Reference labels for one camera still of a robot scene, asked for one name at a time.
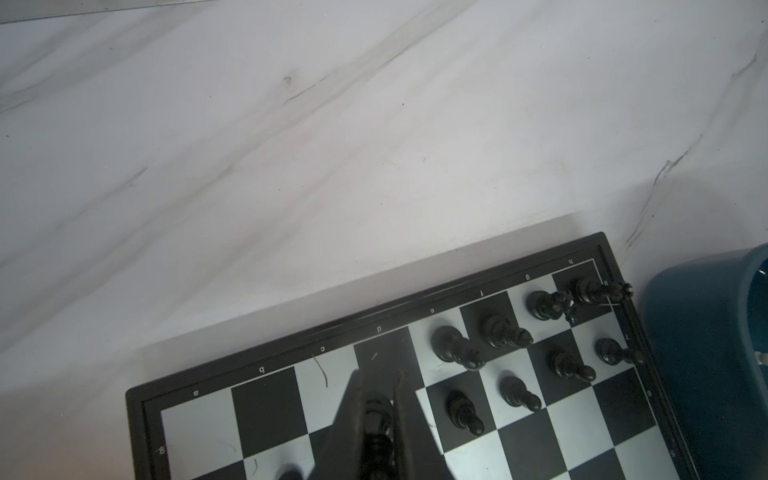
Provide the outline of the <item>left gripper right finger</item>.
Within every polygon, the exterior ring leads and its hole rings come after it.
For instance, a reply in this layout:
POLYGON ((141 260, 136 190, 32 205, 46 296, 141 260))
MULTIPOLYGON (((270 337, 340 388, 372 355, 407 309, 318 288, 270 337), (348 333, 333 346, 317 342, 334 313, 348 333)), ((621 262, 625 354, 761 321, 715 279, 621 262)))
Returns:
POLYGON ((395 380, 393 406, 398 478, 453 479, 405 372, 400 372, 395 380))

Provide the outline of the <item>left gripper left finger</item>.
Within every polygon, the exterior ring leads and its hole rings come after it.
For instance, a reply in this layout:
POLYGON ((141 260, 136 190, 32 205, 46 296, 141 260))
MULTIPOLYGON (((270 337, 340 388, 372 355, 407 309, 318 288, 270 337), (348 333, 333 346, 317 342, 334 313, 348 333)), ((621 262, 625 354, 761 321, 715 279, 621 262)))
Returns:
POLYGON ((355 370, 309 479, 357 479, 363 455, 364 388, 355 370))

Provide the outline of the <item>black queen piece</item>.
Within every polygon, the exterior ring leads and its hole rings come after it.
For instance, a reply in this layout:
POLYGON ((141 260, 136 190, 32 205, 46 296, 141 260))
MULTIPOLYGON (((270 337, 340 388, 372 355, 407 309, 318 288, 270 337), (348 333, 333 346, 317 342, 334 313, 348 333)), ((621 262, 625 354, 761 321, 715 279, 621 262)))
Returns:
POLYGON ((367 394, 363 418, 363 454, 360 479, 395 479, 393 444, 394 410, 388 397, 367 394))

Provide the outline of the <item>black king piece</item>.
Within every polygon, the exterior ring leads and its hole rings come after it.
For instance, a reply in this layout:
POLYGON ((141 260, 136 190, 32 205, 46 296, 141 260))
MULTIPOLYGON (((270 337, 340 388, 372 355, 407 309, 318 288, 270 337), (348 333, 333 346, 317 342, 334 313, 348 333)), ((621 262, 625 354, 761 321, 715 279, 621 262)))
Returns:
POLYGON ((438 327, 430 342, 435 355, 444 362, 457 363, 468 371, 478 371, 486 364, 476 345, 451 325, 438 327))

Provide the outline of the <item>black bishop piece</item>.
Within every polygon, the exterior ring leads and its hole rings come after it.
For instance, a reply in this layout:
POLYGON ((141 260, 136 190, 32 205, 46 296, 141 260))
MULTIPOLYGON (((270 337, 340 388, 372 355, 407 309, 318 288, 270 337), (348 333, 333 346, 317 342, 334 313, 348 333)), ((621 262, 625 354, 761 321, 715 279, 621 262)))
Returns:
POLYGON ((480 333, 483 340, 496 349, 527 348, 533 344, 533 337, 528 330, 514 326, 510 320, 500 315, 484 319, 480 324, 480 333))

